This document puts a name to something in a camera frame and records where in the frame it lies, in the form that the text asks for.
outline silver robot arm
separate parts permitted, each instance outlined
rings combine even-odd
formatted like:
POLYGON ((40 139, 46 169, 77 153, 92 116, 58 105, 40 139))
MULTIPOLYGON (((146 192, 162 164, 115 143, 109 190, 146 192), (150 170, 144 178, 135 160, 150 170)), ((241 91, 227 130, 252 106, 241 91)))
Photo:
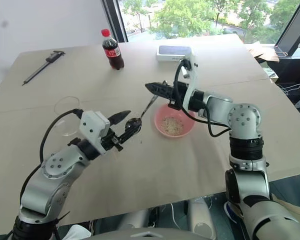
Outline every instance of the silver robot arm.
POLYGON ((139 125, 126 126, 117 136, 110 128, 121 122, 130 111, 104 117, 99 111, 84 111, 79 130, 85 139, 75 138, 56 154, 45 159, 29 179, 20 200, 11 239, 48 240, 55 233, 58 216, 73 182, 89 166, 90 161, 104 155, 112 147, 119 151, 126 140, 139 132, 139 125))
POLYGON ((184 68, 184 78, 191 78, 197 76, 193 73, 197 67, 192 57, 183 59, 173 86, 162 86, 158 82, 145 86, 151 93, 169 99, 171 108, 185 114, 188 110, 197 112, 199 117, 210 120, 210 124, 230 128, 229 164, 232 168, 225 172, 228 207, 242 218, 251 240, 300 240, 298 221, 282 205, 272 201, 268 163, 262 152, 260 110, 250 103, 233 103, 227 96, 197 90, 192 79, 190 83, 178 81, 180 69, 184 68))

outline metal spoon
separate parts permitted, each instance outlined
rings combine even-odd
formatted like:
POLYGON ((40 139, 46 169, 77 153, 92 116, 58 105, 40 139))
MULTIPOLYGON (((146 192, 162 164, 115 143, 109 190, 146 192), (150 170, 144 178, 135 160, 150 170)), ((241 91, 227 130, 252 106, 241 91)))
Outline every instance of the metal spoon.
MULTIPOLYGON (((163 85, 168 85, 168 82, 166 80, 164 80, 162 82, 163 85)), ((148 111, 148 109, 150 108, 150 106, 157 100, 158 95, 154 95, 149 104, 145 107, 144 111, 141 113, 140 117, 134 117, 129 119, 126 124, 125 124, 125 130, 127 130, 128 128, 132 127, 132 126, 139 126, 139 131, 141 130, 141 124, 142 124, 142 117, 145 115, 146 111, 148 111)))

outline black cable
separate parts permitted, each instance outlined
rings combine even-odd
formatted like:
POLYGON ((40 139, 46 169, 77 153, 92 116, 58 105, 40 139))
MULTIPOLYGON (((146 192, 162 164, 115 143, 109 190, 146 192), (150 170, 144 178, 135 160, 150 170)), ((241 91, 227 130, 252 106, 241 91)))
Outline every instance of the black cable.
POLYGON ((76 114, 80 109, 72 109, 72 110, 69 110, 69 111, 66 111, 62 114, 60 114, 55 120, 53 120, 53 122, 50 124, 50 126, 48 127, 48 129, 45 131, 45 134, 42 138, 42 141, 41 141, 41 145, 40 145, 40 149, 39 149, 39 158, 40 158, 40 164, 43 163, 44 161, 44 146, 45 146, 45 143, 46 143, 46 140, 47 140, 47 137, 51 131, 51 129, 54 127, 54 125, 60 120, 62 119, 64 116, 66 115, 69 115, 69 114, 76 114))
POLYGON ((12 230, 7 235, 3 236, 1 240, 7 240, 11 234, 12 234, 12 230))
POLYGON ((48 129, 45 131, 45 134, 42 138, 42 141, 41 141, 41 145, 40 145, 40 149, 39 149, 39 157, 40 157, 40 164, 38 166, 36 166, 36 168, 27 176, 27 178, 25 179, 23 185, 22 185, 22 188, 21 188, 21 192, 20 192, 20 204, 21 204, 21 197, 22 195, 24 194, 25 190, 26 190, 26 186, 30 180, 30 178, 35 174, 35 172, 41 167, 41 164, 43 163, 44 161, 44 146, 45 146, 45 143, 46 143, 46 140, 48 138, 48 135, 51 131, 51 129, 55 126, 55 124, 60 120, 62 119, 64 116, 66 115, 69 115, 69 114, 76 114, 78 116, 78 118, 81 119, 81 116, 82 116, 82 113, 83 113, 83 110, 81 109, 72 109, 72 110, 69 110, 69 111, 66 111, 62 114, 60 114, 55 120, 53 120, 53 122, 50 124, 50 126, 48 127, 48 129))
POLYGON ((56 240, 61 240, 57 226, 54 226, 53 234, 54 234, 56 240))
POLYGON ((20 204, 21 204, 21 197, 22 195, 24 194, 25 190, 26 190, 26 186, 30 180, 30 178, 35 174, 35 172, 41 167, 41 163, 35 167, 35 169, 29 174, 29 176, 26 177, 23 185, 22 185, 22 188, 21 188, 21 191, 20 191, 20 204))
POLYGON ((179 94, 179 89, 178 89, 178 78, 179 78, 179 73, 180 73, 180 70, 181 70, 181 67, 183 66, 183 63, 180 62, 179 66, 177 67, 176 69, 176 72, 175 72, 175 76, 174 76, 174 81, 173 81, 173 86, 174 86, 174 89, 175 89, 175 100, 176 100, 176 103, 181 107, 182 111, 184 112, 185 115, 187 115, 190 119, 196 121, 196 122, 199 122, 199 123, 203 123, 203 124, 208 124, 208 130, 209 130, 209 134, 212 136, 212 137, 219 137, 220 135, 228 132, 231 130, 231 128, 229 128, 227 125, 225 124, 222 124, 222 123, 217 123, 217 122, 211 122, 211 119, 210 119, 210 111, 209 109, 207 108, 206 105, 204 105, 204 109, 206 111, 206 118, 207 118, 207 121, 205 120, 200 120, 200 119, 197 119, 193 116, 191 116, 187 110, 185 110, 185 108, 183 107, 183 104, 181 102, 181 97, 180 97, 180 94, 179 94), (211 128, 211 125, 216 125, 216 126, 221 126, 221 127, 226 127, 227 129, 217 133, 217 134, 213 134, 212 132, 212 128, 211 128))

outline soda bottle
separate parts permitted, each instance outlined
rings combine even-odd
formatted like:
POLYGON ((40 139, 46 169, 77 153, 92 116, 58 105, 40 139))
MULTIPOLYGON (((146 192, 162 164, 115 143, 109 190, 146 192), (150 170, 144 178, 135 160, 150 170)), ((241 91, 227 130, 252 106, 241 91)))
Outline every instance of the soda bottle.
POLYGON ((104 49, 105 55, 109 59, 109 63, 113 69, 121 69, 125 66, 124 60, 118 46, 118 42, 110 36, 109 29, 103 29, 101 31, 104 40, 102 42, 102 47, 104 49))

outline table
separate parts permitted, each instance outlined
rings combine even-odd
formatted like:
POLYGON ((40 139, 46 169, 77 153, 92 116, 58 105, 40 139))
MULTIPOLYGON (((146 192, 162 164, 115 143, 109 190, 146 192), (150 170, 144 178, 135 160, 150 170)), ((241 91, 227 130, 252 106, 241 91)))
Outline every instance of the table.
MULTIPOLYGON (((138 116, 152 97, 144 84, 173 81, 177 63, 156 61, 161 43, 167 42, 121 43, 125 68, 119 71, 110 68, 100 45, 65 48, 65 56, 23 87, 23 80, 51 50, 18 57, 0 85, 0 234, 12 228, 18 214, 22 183, 38 164, 41 139, 56 117, 54 104, 62 97, 76 96, 85 110, 98 110, 105 116, 131 110, 129 118, 138 116)), ((199 89, 261 109, 269 180, 300 174, 300 114, 239 38, 209 36, 176 39, 170 44, 193 46, 199 89)), ((71 212, 62 224, 225 191, 229 136, 212 138, 200 123, 187 137, 161 136, 154 114, 164 103, 161 98, 154 103, 144 116, 141 132, 123 145, 123 151, 112 149, 84 170, 63 207, 62 213, 71 212)), ((124 124, 113 129, 122 133, 124 124)), ((58 151, 71 139, 52 132, 44 155, 58 151)))

